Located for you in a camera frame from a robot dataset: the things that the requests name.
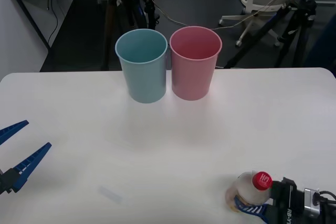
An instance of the red bottle cap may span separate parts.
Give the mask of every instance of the red bottle cap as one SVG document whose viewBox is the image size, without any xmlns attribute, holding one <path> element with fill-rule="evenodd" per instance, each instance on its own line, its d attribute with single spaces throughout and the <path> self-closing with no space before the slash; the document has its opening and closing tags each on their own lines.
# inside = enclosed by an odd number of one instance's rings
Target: red bottle cap
<svg viewBox="0 0 336 224">
<path fill-rule="evenodd" d="M 258 172 L 253 176 L 252 183 L 258 190 L 265 191 L 271 187 L 273 181 L 268 173 Z"/>
</svg>

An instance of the white cable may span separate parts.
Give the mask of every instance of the white cable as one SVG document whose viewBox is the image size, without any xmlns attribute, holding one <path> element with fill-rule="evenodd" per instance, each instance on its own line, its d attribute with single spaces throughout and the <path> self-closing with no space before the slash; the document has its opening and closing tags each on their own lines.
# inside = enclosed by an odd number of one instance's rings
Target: white cable
<svg viewBox="0 0 336 224">
<path fill-rule="evenodd" d="M 274 2 L 275 0 L 271 0 L 270 2 L 268 2 L 265 6 L 263 6 L 262 8 L 260 8 L 259 10 L 257 10 L 255 13 L 247 16 L 246 18 L 244 18 L 243 20 L 239 21 L 238 23 L 232 25 L 232 26 L 225 26 L 225 27 L 218 27 L 218 28 L 212 28 L 211 30 L 219 30 L 219 29 L 226 29 L 226 28 L 233 28 L 239 24 L 241 24 L 242 22 L 248 20 L 249 18 L 255 16 L 256 14 L 260 13 L 260 12 L 265 12 L 269 7 L 270 5 Z M 167 18 L 168 20 L 170 20 L 171 22 L 177 24 L 177 25 L 180 25 L 180 26 L 190 26 L 190 25 L 187 25 L 185 23 L 182 23 L 182 22 L 178 22 L 178 21 L 175 21 L 173 20 L 165 11 L 163 11 L 158 5 L 157 3 L 152 0 L 152 2 L 154 3 L 154 5 L 159 9 L 159 11 L 163 14 L 163 16 L 165 16 L 165 18 Z"/>
</svg>

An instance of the bottle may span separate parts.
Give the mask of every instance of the bottle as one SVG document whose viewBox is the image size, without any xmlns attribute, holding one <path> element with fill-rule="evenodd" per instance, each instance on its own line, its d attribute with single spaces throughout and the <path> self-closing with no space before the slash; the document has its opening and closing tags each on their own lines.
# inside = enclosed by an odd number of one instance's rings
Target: bottle
<svg viewBox="0 0 336 224">
<path fill-rule="evenodd" d="M 225 193 L 225 201 L 235 212 L 240 212 L 235 204 L 237 197 L 243 204 L 262 205 L 270 198 L 272 179 L 265 172 L 246 172 L 241 174 Z"/>
</svg>

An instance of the plastic cup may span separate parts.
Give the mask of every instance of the plastic cup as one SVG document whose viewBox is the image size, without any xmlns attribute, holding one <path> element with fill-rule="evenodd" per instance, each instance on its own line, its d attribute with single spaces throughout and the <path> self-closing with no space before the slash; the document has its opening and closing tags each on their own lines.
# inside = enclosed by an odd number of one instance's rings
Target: plastic cup
<svg viewBox="0 0 336 224">
<path fill-rule="evenodd" d="M 141 103 L 158 101 L 166 92 L 167 40 L 158 31 L 136 29 L 116 43 L 130 96 Z"/>
<path fill-rule="evenodd" d="M 210 88 L 221 38 L 205 27 L 188 26 L 173 33 L 170 46 L 174 93 L 184 100 L 201 99 Z"/>
</svg>

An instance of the cup rim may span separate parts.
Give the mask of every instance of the cup rim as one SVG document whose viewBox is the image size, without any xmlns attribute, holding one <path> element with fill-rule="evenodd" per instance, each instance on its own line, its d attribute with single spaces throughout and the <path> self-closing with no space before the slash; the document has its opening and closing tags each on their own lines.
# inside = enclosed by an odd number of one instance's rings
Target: cup rim
<svg viewBox="0 0 336 224">
<path fill-rule="evenodd" d="M 215 53 L 214 55 L 210 56 L 210 57 L 205 58 L 205 59 L 190 59 L 190 58 L 187 58 L 187 57 L 184 57 L 184 56 L 178 54 L 178 53 L 174 50 L 174 48 L 172 47 L 172 38 L 173 38 L 173 36 L 174 36 L 178 31 L 183 30 L 183 29 L 187 29 L 187 28 L 190 28 L 190 27 L 202 28 L 202 29 L 208 30 L 208 31 L 212 32 L 213 34 L 215 34 L 215 35 L 217 36 L 217 38 L 219 39 L 219 42 L 220 42 L 220 47 L 219 47 L 218 52 Z M 203 27 L 203 26 L 186 26 L 186 27 L 183 27 L 183 28 L 180 28 L 180 29 L 176 30 L 176 31 L 172 34 L 172 36 L 171 36 L 170 39 L 169 39 L 169 45 L 170 45 L 170 49 L 171 49 L 175 54 L 177 54 L 178 56 L 180 56 L 180 57 L 183 58 L 183 59 L 191 60 L 191 61 L 204 61 L 204 60 L 208 60 L 208 59 L 211 59 L 211 58 L 213 58 L 213 57 L 216 57 L 216 56 L 219 54 L 219 52 L 222 50 L 223 42 L 222 42 L 222 39 L 220 38 L 220 36 L 219 36 L 217 33 L 215 33 L 214 31 L 212 31 L 211 29 L 209 29 L 209 28 L 206 28 L 206 27 Z"/>
<path fill-rule="evenodd" d="M 125 60 L 124 58 L 122 58 L 122 57 L 119 55 L 119 53 L 118 53 L 118 51 L 117 51 L 117 45 L 118 45 L 119 40 L 120 40 L 122 37 L 124 37 L 125 35 L 127 35 L 127 34 L 129 34 L 129 33 L 132 33 L 132 32 L 134 32 L 134 31 L 138 31 L 138 30 L 149 30 L 149 31 L 153 31 L 153 32 L 155 32 L 155 33 L 161 35 L 161 36 L 164 38 L 164 41 L 166 42 L 166 46 L 165 46 L 165 49 L 164 49 L 163 53 L 162 53 L 160 56 L 158 56 L 158 57 L 155 58 L 154 60 L 150 60 L 150 61 L 146 61 L 146 62 L 133 62 L 133 61 Z M 147 63 L 151 63 L 151 62 L 154 62 L 154 61 L 156 61 L 156 60 L 159 60 L 159 59 L 160 59 L 162 56 L 164 56 L 164 54 L 167 52 L 167 49 L 168 49 L 168 41 L 167 41 L 167 39 L 163 36 L 163 34 L 160 33 L 160 32 L 158 32 L 158 31 L 156 31 L 156 30 L 153 30 L 153 29 L 147 29 L 147 28 L 140 28 L 140 29 L 135 29 L 135 30 L 128 31 L 127 33 L 125 33 L 125 34 L 123 34 L 123 35 L 120 36 L 120 38 L 119 38 L 119 39 L 117 40 L 117 42 L 116 42 L 116 45 L 114 46 L 114 50 L 115 50 L 115 52 L 116 52 L 116 54 L 117 54 L 117 56 L 118 56 L 119 59 L 121 59 L 121 60 L 123 60 L 123 61 L 125 61 L 125 62 L 127 62 L 127 63 L 137 64 L 137 65 L 147 64 Z"/>
</svg>

